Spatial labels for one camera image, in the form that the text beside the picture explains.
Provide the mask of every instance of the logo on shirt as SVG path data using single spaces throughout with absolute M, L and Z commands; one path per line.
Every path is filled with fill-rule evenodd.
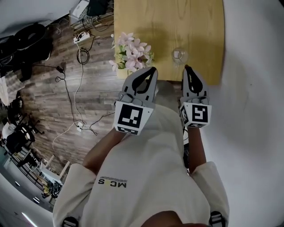
M 117 179 L 117 178 L 112 178 L 112 177 L 107 177 L 107 176 L 101 176 L 99 178 L 98 184 L 104 184 L 104 185 L 109 185 L 111 187 L 124 187 L 126 188 L 127 185 L 127 180 L 122 180 L 122 179 Z

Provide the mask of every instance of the white cable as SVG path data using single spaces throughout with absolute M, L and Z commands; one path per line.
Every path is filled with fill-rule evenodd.
M 78 43 L 76 43 L 76 45 L 77 45 L 77 47 L 78 47 L 78 49 L 79 49 L 79 60 L 80 60 L 81 68 L 82 68 L 82 75 L 81 75 L 81 80 L 80 80 L 79 87 L 77 88 L 77 90 L 76 90 L 76 92 L 75 92 L 75 95 L 74 95 L 74 105 L 75 105 L 75 109 L 77 110 L 77 112 L 78 112 L 78 113 L 80 114 L 80 116 L 81 116 L 81 123 L 83 124 L 83 127 L 82 127 L 82 128 L 84 128 L 84 123 L 83 123 L 82 115 L 81 115 L 81 113 L 79 112 L 79 110 L 78 110 L 77 107 L 76 107 L 76 94 L 77 94 L 77 92 L 78 92 L 78 90 L 79 90 L 79 88 L 80 88 L 80 86 L 81 86 L 82 78 L 83 78 L 83 73 L 84 73 L 83 64 L 81 63 L 81 62 L 82 62 L 82 61 L 81 61 L 81 50 L 80 50 L 80 47 L 78 46 Z
M 64 133 L 61 133 L 60 135 L 58 135 L 57 137 L 54 138 L 54 140 L 52 141 L 52 149 L 54 150 L 54 141 L 60 137 L 61 135 L 65 134 L 66 132 L 68 132 L 70 130 L 70 128 L 75 124 L 75 122 L 73 122 L 73 124 L 68 128 L 68 130 L 66 130 Z

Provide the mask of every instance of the yellow object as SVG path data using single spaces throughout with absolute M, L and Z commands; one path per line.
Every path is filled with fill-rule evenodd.
M 134 32 L 135 38 L 152 46 L 158 79 L 181 81 L 184 65 L 175 66 L 172 51 L 182 47 L 189 54 L 187 64 L 209 85 L 220 82 L 224 52 L 222 0 L 116 0 L 115 41 L 121 32 Z M 126 78 L 127 70 L 119 70 L 118 77 Z

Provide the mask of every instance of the ceiling light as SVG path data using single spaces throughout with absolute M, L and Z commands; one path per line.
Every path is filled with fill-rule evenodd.
M 30 218 L 29 218 L 26 214 L 22 213 L 22 215 L 24 215 L 24 217 L 25 217 L 34 227 L 38 227 L 36 224 L 33 223 L 32 220 L 30 220 Z
M 39 201 L 37 201 L 35 198 L 32 198 L 32 199 L 39 204 Z

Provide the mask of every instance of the wood plank floor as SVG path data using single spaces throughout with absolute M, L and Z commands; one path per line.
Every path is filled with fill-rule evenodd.
M 82 69 L 76 59 L 78 48 L 73 43 L 73 31 L 68 27 L 68 22 L 62 22 L 60 29 L 62 32 L 58 35 L 56 29 L 50 27 L 54 49 L 49 60 L 38 64 L 66 66 L 67 88 L 77 121 L 80 120 L 80 115 L 75 110 L 74 95 L 80 84 Z M 97 121 L 102 115 L 114 112 L 114 102 L 124 83 L 124 79 L 119 79 L 108 63 L 108 60 L 114 59 L 112 41 L 111 37 L 95 40 L 90 50 L 90 60 L 83 66 L 83 79 L 76 95 L 76 106 L 86 126 Z M 92 39 L 88 39 L 80 46 L 89 49 L 91 42 Z M 39 119 L 37 127 L 45 132 L 44 135 L 35 135 L 34 147 L 40 156 L 47 160 L 54 154 L 55 159 L 51 167 L 54 172 L 60 173 L 67 161 L 82 163 L 87 152 L 110 131 L 114 115 L 104 117 L 92 127 L 98 133 L 97 136 L 90 130 L 79 132 L 72 126 L 67 133 L 55 140 L 53 149 L 54 138 L 73 123 L 64 81 L 55 82 L 57 76 L 62 77 L 63 74 L 54 68 L 33 67 L 32 78 L 25 82 L 26 86 L 21 90 L 21 96 L 24 111 Z M 180 83 L 175 83 L 177 96 L 181 95 L 180 88 Z

